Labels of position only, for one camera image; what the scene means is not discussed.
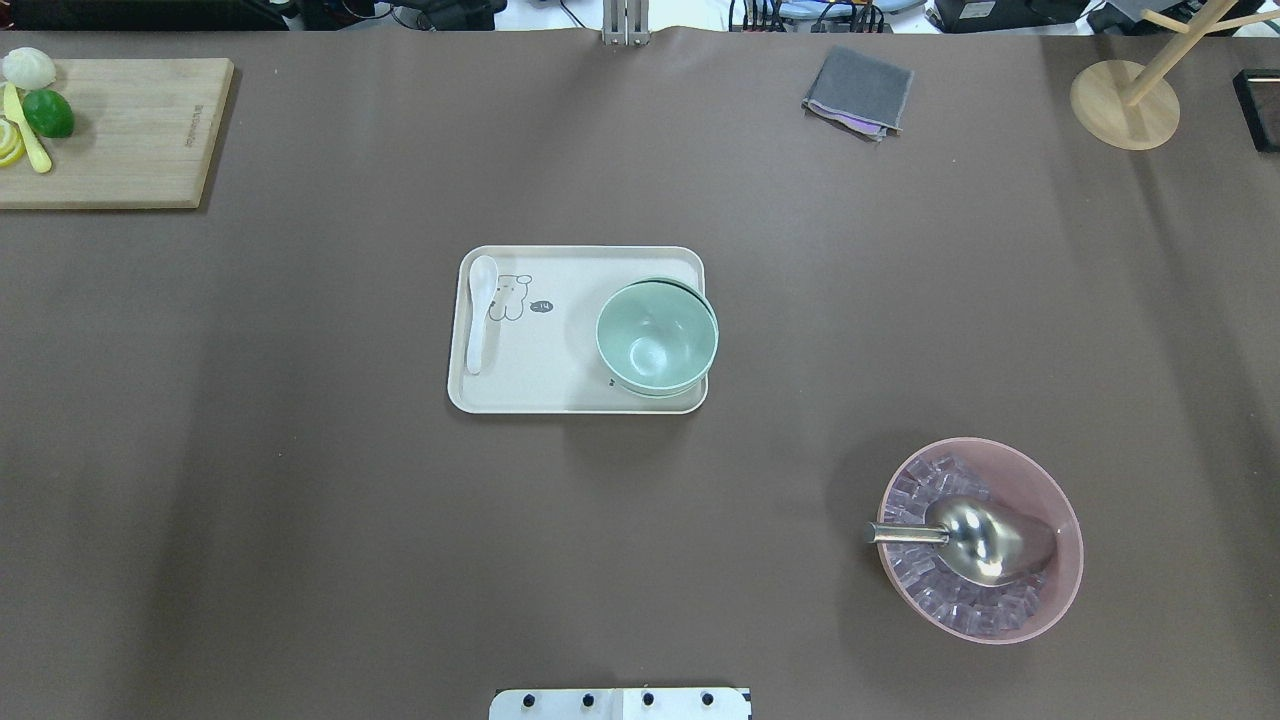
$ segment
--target tray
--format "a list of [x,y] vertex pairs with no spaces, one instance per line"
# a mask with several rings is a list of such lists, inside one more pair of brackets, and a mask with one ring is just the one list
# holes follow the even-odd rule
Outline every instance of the tray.
[[[466,372],[471,261],[498,263],[499,290],[485,322],[480,374]],[[634,395],[614,383],[595,348],[595,318],[620,287],[663,275],[705,295],[703,261],[685,247],[486,245],[458,266],[449,347],[449,400],[476,414],[682,414],[707,398],[707,379],[675,397]]]

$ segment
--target knife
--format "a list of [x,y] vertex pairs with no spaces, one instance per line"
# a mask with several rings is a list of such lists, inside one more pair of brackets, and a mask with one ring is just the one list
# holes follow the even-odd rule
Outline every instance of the knife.
[[27,123],[27,115],[22,111],[22,102],[18,100],[18,87],[12,82],[4,83],[4,114],[22,132],[22,142],[27,146],[31,168],[37,173],[47,173],[52,169],[54,161],[49,159],[45,146],[40,143],[40,138]]

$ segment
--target wooden rod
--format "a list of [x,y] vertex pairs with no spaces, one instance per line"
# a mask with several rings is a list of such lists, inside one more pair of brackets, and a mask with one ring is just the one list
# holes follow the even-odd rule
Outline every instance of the wooden rod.
[[1180,23],[1174,18],[1170,18],[1167,15],[1161,15],[1160,13],[1152,10],[1151,8],[1144,8],[1142,10],[1142,19],[1147,20],[1151,24],[1157,24],[1165,29],[1171,29],[1174,32],[1187,32],[1188,29],[1190,29],[1189,27],[1187,27],[1187,23]]
[[1213,27],[1213,23],[1222,19],[1222,15],[1235,5],[1235,0],[1208,0],[1201,12],[1196,13],[1192,22],[1187,23],[1187,32],[1175,36],[1165,47],[1156,54],[1155,59],[1133,78],[1133,85],[1120,91],[1120,101],[1126,108],[1133,108],[1151,92],[1152,87],[1160,82],[1190,51],[1197,42]]
[[1216,26],[1208,28],[1210,32],[1217,32],[1220,29],[1231,29],[1236,27],[1244,27],[1253,23],[1261,23],[1262,20],[1274,20],[1280,18],[1280,10],[1271,10],[1270,13],[1258,13],[1257,15],[1248,15],[1245,18],[1235,18],[1234,20],[1222,20]]

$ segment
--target ceramic spoon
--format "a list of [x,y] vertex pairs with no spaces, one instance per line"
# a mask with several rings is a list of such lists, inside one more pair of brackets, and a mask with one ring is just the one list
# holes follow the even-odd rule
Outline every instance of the ceramic spoon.
[[467,336],[467,372],[480,374],[484,363],[484,319],[489,315],[489,305],[498,292],[498,261],[481,255],[471,261],[467,274],[467,288],[471,292],[471,334]]

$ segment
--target lemon slice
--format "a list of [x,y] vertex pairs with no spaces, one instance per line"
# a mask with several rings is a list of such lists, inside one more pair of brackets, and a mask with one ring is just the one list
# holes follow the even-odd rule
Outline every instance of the lemon slice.
[[8,155],[22,140],[18,126],[0,118],[0,156]]
[[19,137],[18,142],[14,143],[13,150],[9,150],[8,152],[0,155],[0,168],[17,163],[26,154],[27,154],[27,145]]

